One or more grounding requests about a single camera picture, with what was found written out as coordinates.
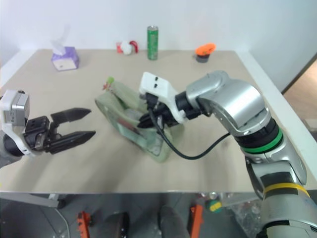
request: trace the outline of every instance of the yellow ring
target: yellow ring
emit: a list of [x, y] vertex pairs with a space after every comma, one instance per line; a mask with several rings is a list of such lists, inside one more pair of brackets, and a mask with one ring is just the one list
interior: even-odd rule
[[291, 182], [282, 182], [282, 183], [277, 183], [277, 184], [273, 184], [273, 185], [267, 186], [267, 187], [264, 189], [264, 193], [267, 193], [267, 192], [269, 192], [269, 191], [271, 191], [271, 190], [279, 189], [279, 188], [295, 188], [295, 189], [301, 190], [301, 191], [304, 192], [308, 197], [310, 197], [309, 194], [308, 194], [308, 192], [306, 191], [306, 189], [304, 189], [303, 186], [300, 186], [299, 184], [291, 183]]

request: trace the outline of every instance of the black cable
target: black cable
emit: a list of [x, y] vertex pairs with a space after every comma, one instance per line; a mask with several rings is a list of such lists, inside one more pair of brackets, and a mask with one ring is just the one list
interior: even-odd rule
[[168, 146], [180, 157], [183, 157], [184, 159], [187, 160], [197, 160], [200, 159], [201, 157], [205, 156], [207, 153], [210, 152], [210, 150], [212, 150], [220, 141], [222, 141], [224, 138], [228, 137], [230, 135], [230, 133], [227, 133], [226, 135], [223, 135], [222, 137], [220, 137], [218, 140], [216, 140], [207, 150], [205, 150], [203, 153], [196, 155], [196, 156], [187, 156], [184, 155], [183, 153], [181, 153], [179, 150], [176, 149], [176, 147], [168, 140], [168, 138], [166, 137], [166, 135], [164, 134], [164, 131], [160, 128], [159, 124], [157, 123], [157, 119], [154, 116], [153, 110], [151, 108], [148, 108], [149, 111], [149, 115], [151, 118], [151, 121], [153, 123], [153, 125], [155, 126], [155, 128], [158, 130], [158, 133], [161, 135], [161, 137], [163, 138], [163, 140], [168, 144]]

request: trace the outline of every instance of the white wall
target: white wall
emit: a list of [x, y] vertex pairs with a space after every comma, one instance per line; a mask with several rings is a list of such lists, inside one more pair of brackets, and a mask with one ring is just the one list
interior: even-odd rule
[[8, 19], [8, 1], [0, 2], [0, 67], [15, 55], [19, 48], [17, 44], [10, 39], [9, 35], [3, 31], [4, 22]]
[[[116, 41], [133, 39], [144, 49], [146, 27], [155, 24], [160, 49], [194, 49], [212, 41], [219, 50], [251, 50], [282, 89], [315, 50], [317, 35], [311, 29], [317, 20], [316, 2], [1, 0], [1, 32], [17, 48], [50, 48], [50, 39], [60, 37], [69, 25], [67, 45], [113, 49]], [[286, 43], [289, 38], [303, 44], [294, 50]], [[287, 49], [294, 50], [292, 55], [285, 54]]]
[[257, 8], [264, 13], [258, 14], [262, 33], [250, 51], [282, 91], [317, 53], [317, 1], [275, 0]]

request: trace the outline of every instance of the green ring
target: green ring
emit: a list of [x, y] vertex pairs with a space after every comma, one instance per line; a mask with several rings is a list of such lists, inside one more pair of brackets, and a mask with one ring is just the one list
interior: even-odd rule
[[266, 145], [263, 145], [261, 147], [257, 147], [257, 148], [244, 148], [244, 147], [241, 147], [245, 152], [248, 152], [248, 153], [261, 153], [263, 151], [266, 151], [266, 150], [269, 150], [271, 149], [272, 147], [274, 147], [275, 145], [277, 145], [277, 143], [281, 140], [281, 138], [283, 137], [283, 132], [281, 130], [281, 128], [278, 130], [278, 134], [276, 136], [276, 138], [271, 141], [270, 143], [266, 144]]

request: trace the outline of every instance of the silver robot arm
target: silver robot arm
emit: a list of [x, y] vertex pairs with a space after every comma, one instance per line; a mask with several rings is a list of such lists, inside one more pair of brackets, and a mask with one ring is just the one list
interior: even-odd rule
[[[317, 206], [303, 187], [306, 168], [256, 88], [216, 71], [177, 94], [166, 80], [145, 73], [140, 92], [152, 107], [156, 100], [161, 102], [154, 114], [168, 126], [214, 114], [234, 136], [253, 188], [263, 199], [263, 229], [258, 237], [317, 237]], [[140, 127], [149, 126], [144, 115]]]

